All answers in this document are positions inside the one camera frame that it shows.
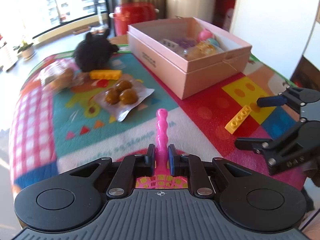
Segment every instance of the floor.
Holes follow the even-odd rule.
[[[15,103],[19,91],[31,69],[47,56],[73,50],[83,39],[84,34],[69,35],[37,49],[36,55],[28,60],[20,59],[17,65],[8,73],[0,72],[0,102],[5,106],[0,113],[0,239],[12,239],[20,231],[20,225],[14,214],[13,197],[9,176],[8,139],[9,128],[12,122]],[[320,188],[307,179],[305,188],[315,202],[315,207],[320,208]]]

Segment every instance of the pink handle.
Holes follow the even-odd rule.
[[[168,136],[167,136],[167,116],[168,111],[166,109],[158,109],[156,116],[158,118],[157,122],[157,135],[156,135],[156,169],[166,170],[168,162]]]

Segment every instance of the tablecloth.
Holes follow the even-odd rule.
[[[211,161],[222,156],[268,175],[263,156],[235,148],[236,137],[276,138],[295,123],[298,115],[286,106],[259,108],[259,97],[285,90],[286,80],[254,56],[238,73],[189,98],[180,100],[132,54],[114,55],[109,66],[132,75],[155,92],[133,109],[123,122],[92,99],[112,86],[111,80],[88,80],[56,95],[37,80],[41,69],[72,51],[44,59],[21,89],[9,140],[14,193],[30,184],[68,171],[103,156],[113,161],[145,153],[155,142],[156,111],[168,110],[168,137],[179,152]],[[250,116],[231,135],[224,126],[244,106]],[[301,189],[305,176],[295,168],[274,178]]]

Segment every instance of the pink ball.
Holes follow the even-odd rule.
[[[198,42],[205,41],[208,38],[213,38],[214,39],[214,35],[208,29],[204,29],[203,31],[201,31],[198,34]]]

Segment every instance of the pink toy racket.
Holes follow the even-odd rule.
[[[156,135],[156,154],[155,154],[155,173],[152,177],[140,177],[136,180],[136,188],[188,188],[188,181],[185,177],[172,177],[168,163],[168,136],[167,136],[167,116],[166,109],[158,109],[156,116],[157,135]]]

